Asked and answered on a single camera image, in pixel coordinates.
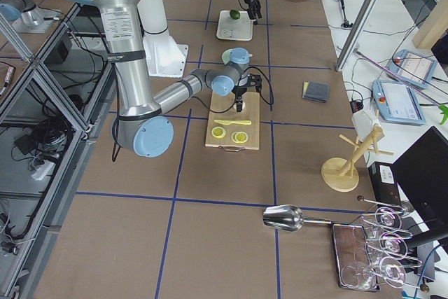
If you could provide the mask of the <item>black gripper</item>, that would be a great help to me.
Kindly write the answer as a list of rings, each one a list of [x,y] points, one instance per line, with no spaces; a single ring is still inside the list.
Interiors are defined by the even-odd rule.
[[[258,24],[259,19],[262,18],[259,0],[244,0],[247,5],[247,13],[250,20],[253,20],[255,25]]]
[[[242,112],[243,110],[242,97],[246,91],[247,91],[247,84],[236,84],[233,88],[233,93],[235,95],[235,99],[237,100],[235,103],[235,109],[237,112]]]

